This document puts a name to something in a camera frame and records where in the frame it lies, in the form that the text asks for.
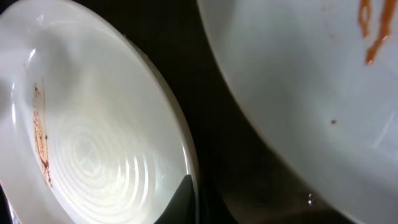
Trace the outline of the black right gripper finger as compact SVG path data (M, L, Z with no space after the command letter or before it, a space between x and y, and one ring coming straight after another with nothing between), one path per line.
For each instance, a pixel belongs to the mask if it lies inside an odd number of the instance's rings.
M186 175L155 224L195 224L195 193L191 175Z

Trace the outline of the cream white plate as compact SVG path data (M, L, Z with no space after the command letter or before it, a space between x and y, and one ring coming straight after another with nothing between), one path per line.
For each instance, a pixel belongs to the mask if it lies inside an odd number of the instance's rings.
M158 69L73 1L1 14L1 187L21 223L155 223L198 164Z

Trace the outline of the pale green plate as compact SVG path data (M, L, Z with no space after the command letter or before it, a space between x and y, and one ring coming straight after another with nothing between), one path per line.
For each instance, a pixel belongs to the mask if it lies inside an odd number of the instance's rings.
M222 75L258 135L333 208L397 222L397 20L373 63L383 1L207 0Z

